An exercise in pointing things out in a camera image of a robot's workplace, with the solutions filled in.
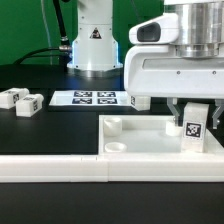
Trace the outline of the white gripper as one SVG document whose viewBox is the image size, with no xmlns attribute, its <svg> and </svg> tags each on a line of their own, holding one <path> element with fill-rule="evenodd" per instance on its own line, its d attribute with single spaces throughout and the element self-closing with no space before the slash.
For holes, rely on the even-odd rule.
<svg viewBox="0 0 224 224">
<path fill-rule="evenodd" d="M 224 112 L 224 57 L 184 59 L 175 56 L 170 45 L 132 47 L 125 58 L 124 88 L 129 95 L 163 97 L 182 125 L 177 98 L 216 99 L 212 127 L 220 124 Z"/>
</svg>

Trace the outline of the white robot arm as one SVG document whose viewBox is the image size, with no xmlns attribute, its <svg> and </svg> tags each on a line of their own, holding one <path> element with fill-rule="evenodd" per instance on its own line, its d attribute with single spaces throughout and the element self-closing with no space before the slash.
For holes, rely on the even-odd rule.
<svg viewBox="0 0 224 224">
<path fill-rule="evenodd" d="M 137 110 L 165 98 L 180 115 L 180 98 L 213 99 L 213 125 L 224 112 L 224 0 L 164 0 L 163 14 L 129 31 L 133 47 L 118 59 L 112 34 L 113 0 L 78 0 L 78 35 L 71 73 L 104 76 L 124 70 L 124 88 Z"/>
</svg>

